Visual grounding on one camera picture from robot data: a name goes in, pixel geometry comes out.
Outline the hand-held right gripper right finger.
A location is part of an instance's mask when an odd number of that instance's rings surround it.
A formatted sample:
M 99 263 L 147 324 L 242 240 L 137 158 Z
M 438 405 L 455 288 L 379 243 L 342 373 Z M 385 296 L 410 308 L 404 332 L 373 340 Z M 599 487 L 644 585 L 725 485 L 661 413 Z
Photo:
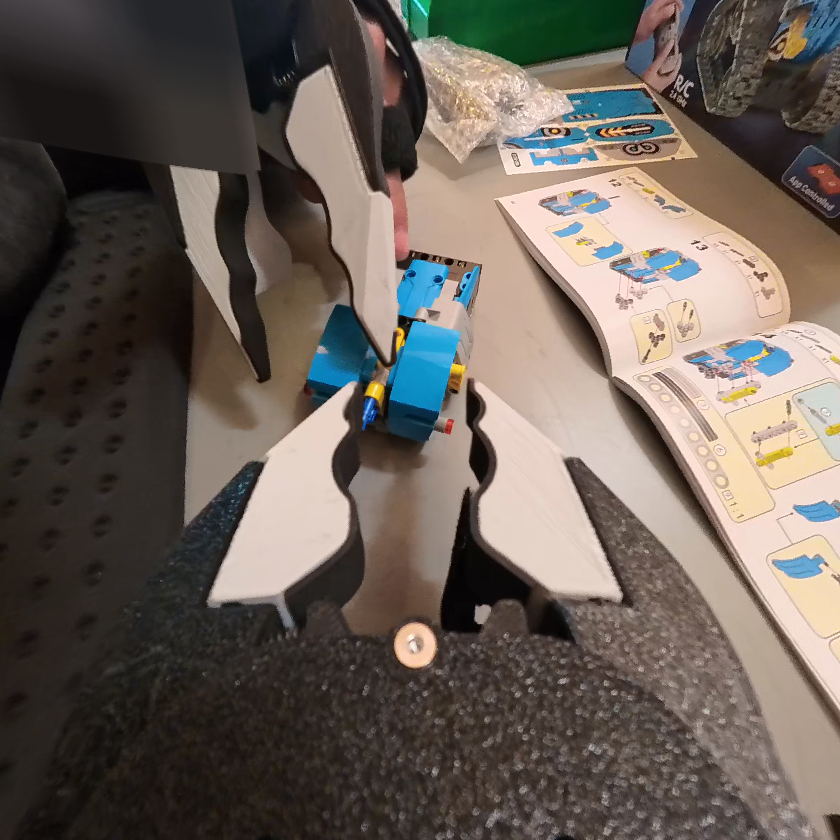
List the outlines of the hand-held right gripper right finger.
M 559 628 L 562 605 L 622 604 L 624 593 L 560 446 L 487 385 L 470 380 L 469 466 L 442 598 L 444 628 L 514 601 L 528 628 Z

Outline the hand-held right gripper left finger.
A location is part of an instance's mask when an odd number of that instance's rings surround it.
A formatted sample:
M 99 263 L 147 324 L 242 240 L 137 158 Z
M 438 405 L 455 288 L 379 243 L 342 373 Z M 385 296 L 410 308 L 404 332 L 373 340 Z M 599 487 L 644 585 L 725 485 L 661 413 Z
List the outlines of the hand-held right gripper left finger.
M 309 606 L 345 606 L 364 578 L 350 483 L 361 464 L 362 390 L 350 383 L 264 456 L 207 606 L 268 605 L 285 628 Z

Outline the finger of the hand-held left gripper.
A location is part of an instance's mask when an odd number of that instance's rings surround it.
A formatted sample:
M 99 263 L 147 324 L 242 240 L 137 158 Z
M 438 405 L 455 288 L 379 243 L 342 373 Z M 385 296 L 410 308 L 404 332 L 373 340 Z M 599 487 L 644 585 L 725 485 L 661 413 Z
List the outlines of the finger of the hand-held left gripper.
M 246 175 L 170 166 L 185 252 L 257 382 L 271 376 L 257 273 L 246 242 Z
M 321 193 L 353 312 L 379 361 L 391 366 L 398 320 L 392 201 L 369 184 L 330 65 L 299 82 L 285 136 L 298 168 Z

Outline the blue grey toy brick model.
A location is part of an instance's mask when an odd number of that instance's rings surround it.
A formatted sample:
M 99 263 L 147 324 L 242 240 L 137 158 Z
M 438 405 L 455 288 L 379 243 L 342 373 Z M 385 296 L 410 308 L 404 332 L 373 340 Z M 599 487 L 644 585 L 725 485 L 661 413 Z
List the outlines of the blue grey toy brick model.
M 442 415 L 460 392 L 474 343 L 472 312 L 481 264 L 412 251 L 397 271 L 396 357 L 386 369 L 352 307 L 336 305 L 312 358 L 306 393 L 324 404 L 348 384 L 381 393 L 373 428 L 423 443 L 454 422 Z

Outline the person's left forearm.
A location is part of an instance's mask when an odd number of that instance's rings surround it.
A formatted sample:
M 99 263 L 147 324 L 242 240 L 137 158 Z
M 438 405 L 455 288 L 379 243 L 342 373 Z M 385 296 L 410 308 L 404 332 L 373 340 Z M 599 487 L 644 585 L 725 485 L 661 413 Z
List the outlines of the person's left forearm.
M 1 139 L 1 315 L 19 318 L 52 273 L 67 211 L 60 174 L 39 143 Z

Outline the grey desk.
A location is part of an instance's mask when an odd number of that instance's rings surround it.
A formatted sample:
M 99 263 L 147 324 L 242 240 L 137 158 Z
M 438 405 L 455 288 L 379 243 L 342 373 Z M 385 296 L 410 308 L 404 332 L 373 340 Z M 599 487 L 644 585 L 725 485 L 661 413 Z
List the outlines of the grey desk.
M 690 121 L 671 114 L 698 156 L 644 169 L 705 215 L 751 240 L 780 268 L 793 320 L 838 330 L 838 237 L 802 206 Z M 607 379 L 599 343 L 578 308 L 531 259 L 496 198 L 595 170 L 508 176 L 495 147 L 459 164 L 430 133 L 406 185 L 409 242 L 482 264 L 476 346 L 468 372 L 567 455 L 582 459 L 666 546 L 729 636 L 763 709 L 786 773 L 819 838 L 838 813 L 838 719 L 719 540 L 663 438 L 633 399 Z M 188 399 L 185 515 L 192 520 L 239 471 L 307 414 L 302 397 L 322 326 L 347 286 L 326 251 L 321 209 L 291 173 L 265 163 L 266 214 L 288 242 L 293 273 L 258 299 L 272 377 L 255 381 L 200 280 Z M 469 468 L 464 397 L 450 436 L 416 448 L 364 435 L 351 491 L 365 547 L 362 587 L 345 608 L 351 628 L 380 634 L 400 619 L 436 617 Z

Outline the person's left hand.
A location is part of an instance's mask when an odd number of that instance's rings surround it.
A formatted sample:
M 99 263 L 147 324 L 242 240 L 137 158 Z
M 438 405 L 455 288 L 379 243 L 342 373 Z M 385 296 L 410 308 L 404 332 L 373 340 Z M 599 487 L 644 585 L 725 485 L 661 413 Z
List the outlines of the person's left hand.
M 374 56 L 382 78 L 383 124 L 381 157 L 390 191 L 393 209 L 395 260 L 408 256 L 408 213 L 403 186 L 404 175 L 416 169 L 416 153 L 410 147 L 410 125 L 403 104 L 404 74 L 391 47 L 387 44 L 382 26 L 373 17 L 364 15 Z

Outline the clear plastic parts bag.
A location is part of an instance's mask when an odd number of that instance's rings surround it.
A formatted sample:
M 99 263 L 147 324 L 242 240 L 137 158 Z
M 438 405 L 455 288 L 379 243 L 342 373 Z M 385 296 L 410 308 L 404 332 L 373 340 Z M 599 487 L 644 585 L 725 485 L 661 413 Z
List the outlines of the clear plastic parts bag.
M 573 110 L 563 91 L 498 56 L 444 36 L 421 38 L 413 47 L 426 83 L 425 127 L 458 163 Z

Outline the green plastic bin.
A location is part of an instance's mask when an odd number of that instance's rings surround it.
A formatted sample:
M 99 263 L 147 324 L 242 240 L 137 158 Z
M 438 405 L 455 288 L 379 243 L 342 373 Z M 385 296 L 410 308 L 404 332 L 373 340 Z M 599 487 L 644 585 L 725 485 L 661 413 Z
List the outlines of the green plastic bin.
M 418 39 L 461 46 L 530 66 L 628 47 L 645 1 L 401 1 Z

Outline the black perforated panel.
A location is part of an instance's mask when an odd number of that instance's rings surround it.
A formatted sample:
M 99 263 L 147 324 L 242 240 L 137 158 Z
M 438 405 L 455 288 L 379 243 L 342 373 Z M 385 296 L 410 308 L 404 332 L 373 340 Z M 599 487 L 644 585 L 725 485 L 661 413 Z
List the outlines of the black perforated panel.
M 2 397 L 2 838 L 183 522 L 192 269 L 151 194 L 67 221 Z

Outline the blue sticker sheet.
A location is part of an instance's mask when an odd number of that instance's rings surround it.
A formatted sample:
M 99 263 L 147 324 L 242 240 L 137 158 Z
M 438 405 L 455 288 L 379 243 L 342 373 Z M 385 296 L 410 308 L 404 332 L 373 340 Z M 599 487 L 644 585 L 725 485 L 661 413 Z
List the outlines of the blue sticker sheet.
M 568 90 L 572 110 L 498 143 L 507 175 L 573 172 L 697 158 L 644 84 Z

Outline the open instruction booklet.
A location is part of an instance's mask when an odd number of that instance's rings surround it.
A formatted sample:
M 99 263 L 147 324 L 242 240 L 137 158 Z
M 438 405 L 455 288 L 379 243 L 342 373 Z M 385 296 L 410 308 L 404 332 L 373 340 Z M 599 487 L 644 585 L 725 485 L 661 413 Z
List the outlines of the open instruction booklet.
M 497 205 L 837 710 L 838 336 L 792 322 L 770 257 L 636 167 Z

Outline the dark toy robot box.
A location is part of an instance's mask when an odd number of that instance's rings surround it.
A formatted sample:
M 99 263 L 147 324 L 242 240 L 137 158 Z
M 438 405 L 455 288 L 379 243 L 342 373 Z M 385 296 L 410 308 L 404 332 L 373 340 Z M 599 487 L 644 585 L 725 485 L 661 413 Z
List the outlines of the dark toy robot box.
M 839 2 L 646 2 L 625 67 L 839 230 Z

